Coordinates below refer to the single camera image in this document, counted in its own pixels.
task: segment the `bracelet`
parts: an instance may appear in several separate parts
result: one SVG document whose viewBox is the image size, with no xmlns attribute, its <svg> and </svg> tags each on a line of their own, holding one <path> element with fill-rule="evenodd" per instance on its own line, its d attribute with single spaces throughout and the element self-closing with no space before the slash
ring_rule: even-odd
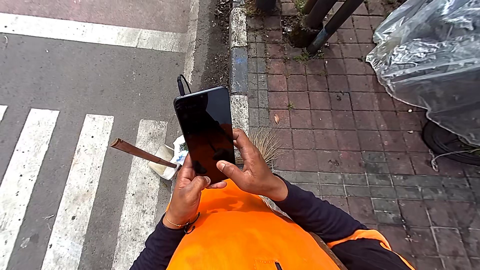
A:
<svg viewBox="0 0 480 270">
<path fill-rule="evenodd" d="M 174 225 L 174 226 L 177 226 L 178 228 L 180 228 L 180 227 L 182 227 L 182 226 L 187 226 L 187 227 L 188 227 L 188 225 L 195 223 L 195 221 L 197 221 L 198 217 L 200 217 L 200 212 L 198 212 L 197 218 L 196 218 L 193 222 L 190 222 L 190 220 L 189 220 L 189 221 L 187 221 L 187 223 L 185 223 L 185 224 L 175 224 L 175 223 L 171 222 L 170 220 L 168 220 L 166 213 L 165 213 L 165 216 L 164 216 L 164 218 L 165 218 L 170 224 L 172 224 L 172 225 Z"/>
<path fill-rule="evenodd" d="M 177 226 L 177 227 L 179 227 L 179 228 L 180 228 L 181 226 L 186 226 L 186 225 L 190 224 L 190 221 L 187 221 L 187 223 L 185 223 L 185 224 L 183 224 L 183 225 L 181 225 L 181 224 L 175 224 L 175 223 L 171 222 L 170 220 L 168 220 L 167 215 L 165 215 L 165 219 L 166 219 L 170 224 L 172 224 L 172 225 L 174 225 L 174 226 Z"/>
</svg>

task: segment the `gold bracelet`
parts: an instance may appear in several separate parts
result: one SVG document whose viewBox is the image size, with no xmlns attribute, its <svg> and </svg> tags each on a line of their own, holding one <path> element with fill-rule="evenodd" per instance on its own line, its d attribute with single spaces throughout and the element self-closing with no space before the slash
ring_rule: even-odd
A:
<svg viewBox="0 0 480 270">
<path fill-rule="evenodd" d="M 175 223 L 173 223 L 173 222 L 171 222 L 171 221 L 168 220 L 166 214 L 165 214 L 165 219 L 166 219 L 170 224 L 172 224 L 172 225 L 174 225 L 174 226 L 177 226 L 178 228 L 180 228 L 181 226 L 186 226 L 186 225 L 190 224 L 190 221 L 187 221 L 187 223 L 185 223 L 185 224 L 183 224 L 183 225 L 181 225 L 181 224 L 175 224 Z"/>
</svg>

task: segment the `plastic sheet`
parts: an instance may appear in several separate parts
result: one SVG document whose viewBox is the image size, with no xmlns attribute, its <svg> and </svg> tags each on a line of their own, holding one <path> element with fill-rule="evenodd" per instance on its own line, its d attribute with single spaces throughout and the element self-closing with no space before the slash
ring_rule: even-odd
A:
<svg viewBox="0 0 480 270">
<path fill-rule="evenodd" d="M 366 60 L 394 98 L 480 145 L 480 0 L 408 0 Z"/>
</svg>

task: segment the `curb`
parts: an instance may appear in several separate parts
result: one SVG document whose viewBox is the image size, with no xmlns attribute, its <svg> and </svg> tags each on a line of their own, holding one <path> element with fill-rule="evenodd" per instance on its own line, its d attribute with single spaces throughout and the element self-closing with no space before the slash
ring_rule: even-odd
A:
<svg viewBox="0 0 480 270">
<path fill-rule="evenodd" d="M 247 16 L 240 3 L 234 0 L 230 13 L 230 110 L 232 126 L 241 128 L 248 135 L 248 59 L 247 59 Z"/>
</svg>

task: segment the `hand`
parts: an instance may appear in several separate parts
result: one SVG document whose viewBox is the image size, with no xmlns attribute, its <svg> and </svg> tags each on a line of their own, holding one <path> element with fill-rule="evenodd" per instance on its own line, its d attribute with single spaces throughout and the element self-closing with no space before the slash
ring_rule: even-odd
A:
<svg viewBox="0 0 480 270">
<path fill-rule="evenodd" d="M 196 176 L 193 169 L 190 154 L 187 155 L 177 175 L 177 183 L 173 189 L 172 201 L 165 217 L 163 224 L 171 229 L 178 229 L 178 226 L 171 224 L 184 225 L 188 221 L 193 221 L 196 217 L 198 205 L 200 204 L 200 196 L 204 188 L 224 188 L 227 186 L 225 182 L 219 182 L 210 185 L 210 178 L 206 176 Z"/>
<path fill-rule="evenodd" d="M 243 171 L 224 160 L 217 162 L 216 167 L 245 192 L 266 196 L 274 201 L 287 198 L 287 185 L 272 173 L 258 148 L 243 130 L 233 129 L 233 144 L 240 150 L 244 160 Z"/>
</svg>

